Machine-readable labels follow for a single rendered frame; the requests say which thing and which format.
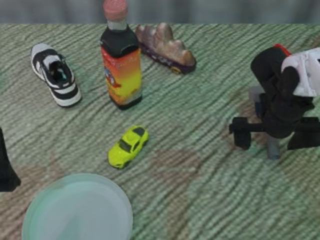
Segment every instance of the shoe sole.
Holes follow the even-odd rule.
[[[79,89],[79,88],[78,88],[77,94],[76,94],[73,98],[70,98],[70,99],[67,99],[67,100],[61,100],[61,99],[57,98],[57,97],[53,94],[51,88],[46,84],[45,79],[44,79],[44,78],[42,77],[42,75],[40,75],[40,74],[38,73],[38,71],[36,70],[36,68],[35,68],[35,66],[34,66],[34,64],[33,64],[33,59],[32,59],[32,58],[30,58],[30,62],[31,62],[31,67],[32,67],[33,72],[34,72],[35,75],[36,75],[40,80],[42,80],[42,81],[45,83],[45,85],[48,87],[52,98],[54,99],[55,103],[56,103],[59,107],[62,107],[62,108],[70,108],[70,107],[75,106],[77,103],[79,103],[79,102],[82,100],[82,95],[81,95],[81,92],[80,92],[80,89]]]

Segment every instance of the plate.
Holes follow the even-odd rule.
[[[22,240],[130,240],[133,212],[113,181],[96,174],[63,177],[31,202]]]

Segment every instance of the gray wall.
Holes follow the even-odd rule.
[[[130,23],[320,23],[320,0],[127,0]],[[103,0],[0,0],[0,23],[104,23]]]

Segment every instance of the bottle neck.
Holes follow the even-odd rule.
[[[122,21],[107,21],[108,28],[112,30],[124,31],[127,29],[127,20],[124,19]]]

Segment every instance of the sauce bottle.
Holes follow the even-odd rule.
[[[126,0],[105,0],[107,28],[100,38],[108,94],[115,105],[128,109],[142,100],[139,41],[127,24]]]

